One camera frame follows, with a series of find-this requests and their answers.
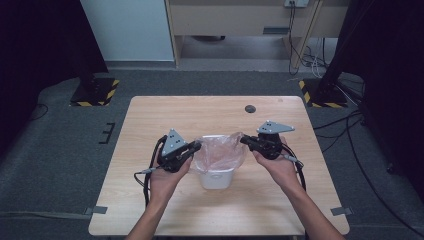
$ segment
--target forearm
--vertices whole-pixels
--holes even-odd
[[[344,239],[300,186],[282,188],[312,240]]]
[[[150,240],[156,232],[159,221],[167,205],[167,201],[153,202],[151,201],[144,211],[143,215],[137,221],[131,232],[128,234],[128,240],[140,239]]]

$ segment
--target black and yellow hazard tape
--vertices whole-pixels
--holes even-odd
[[[300,89],[303,93],[303,98],[305,99],[306,106],[308,107],[330,107],[330,108],[344,108],[347,107],[347,104],[344,103],[315,103],[312,102],[308,89],[305,87],[305,82],[299,81]]]
[[[76,101],[70,103],[70,106],[79,106],[79,107],[92,107],[92,106],[107,106],[109,105],[110,101],[112,100],[113,95],[115,94],[115,90],[118,87],[119,80],[114,80],[112,82],[112,85],[110,86],[110,89],[107,93],[107,96],[103,101]]]

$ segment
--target person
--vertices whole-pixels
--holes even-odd
[[[284,137],[281,137],[281,141],[287,144]],[[344,239],[302,188],[293,162],[283,156],[268,160],[259,152],[253,151],[252,154],[286,194],[310,239]],[[188,159],[176,173],[166,172],[163,169],[152,173],[150,202],[126,239],[152,239],[178,182],[189,171],[191,161],[192,158]]]

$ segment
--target white wall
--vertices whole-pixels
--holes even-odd
[[[163,0],[81,0],[105,61],[174,61]]]

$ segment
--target power outlet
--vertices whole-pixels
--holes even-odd
[[[297,8],[305,8],[308,6],[309,0],[286,0],[284,6],[291,8],[292,2],[294,2],[294,6]]]

